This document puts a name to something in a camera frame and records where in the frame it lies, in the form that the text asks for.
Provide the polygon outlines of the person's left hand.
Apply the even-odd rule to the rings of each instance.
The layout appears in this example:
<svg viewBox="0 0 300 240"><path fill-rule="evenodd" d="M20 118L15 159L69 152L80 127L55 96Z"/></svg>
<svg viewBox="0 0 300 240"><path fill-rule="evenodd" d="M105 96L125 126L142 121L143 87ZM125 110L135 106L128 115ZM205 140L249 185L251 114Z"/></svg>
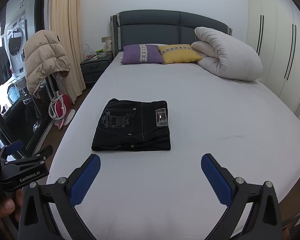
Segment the person's left hand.
<svg viewBox="0 0 300 240"><path fill-rule="evenodd" d="M9 215L13 215L15 220L19 222L23 202L24 193L21 189L18 189L15 192L13 199L6 198L0 203L0 229L3 232L6 231L6 228L2 222L2 219L8 217Z"/></svg>

